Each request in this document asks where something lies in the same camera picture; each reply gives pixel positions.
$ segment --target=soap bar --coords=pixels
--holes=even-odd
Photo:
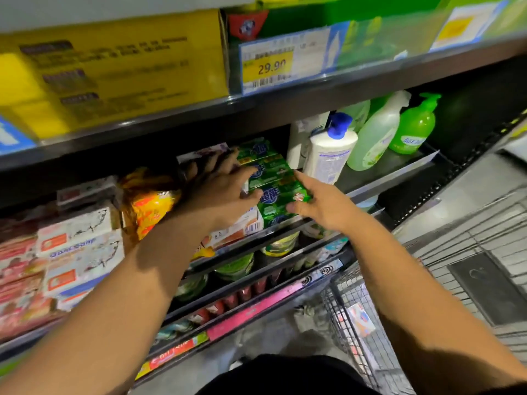
[[[273,156],[278,153],[271,143],[263,137],[247,141],[247,143],[241,144],[238,149],[240,151],[238,154],[238,162],[240,165],[245,165],[254,160]]]
[[[249,178],[249,190],[264,186],[266,184],[281,180],[284,176],[293,174],[286,160],[280,154],[259,159],[248,163],[247,166],[258,168],[258,172]]]
[[[307,202],[311,199],[306,188],[294,176],[287,176],[268,184],[262,187],[262,190],[263,195],[258,203],[258,209],[263,217],[265,228],[294,216],[286,210],[288,203]]]

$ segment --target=green hand soap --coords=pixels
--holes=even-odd
[[[399,154],[413,154],[430,136],[435,127],[434,110],[438,106],[440,94],[424,92],[419,94],[425,101],[418,107],[410,108],[400,116],[395,137],[388,146]]]

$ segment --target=shopping cart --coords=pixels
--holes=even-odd
[[[331,321],[333,340],[351,356],[366,384],[383,395],[415,394],[386,336],[357,263],[322,292],[322,299]],[[353,310],[360,307],[357,304],[375,326],[367,335],[364,332],[359,335],[360,330],[353,323]]]

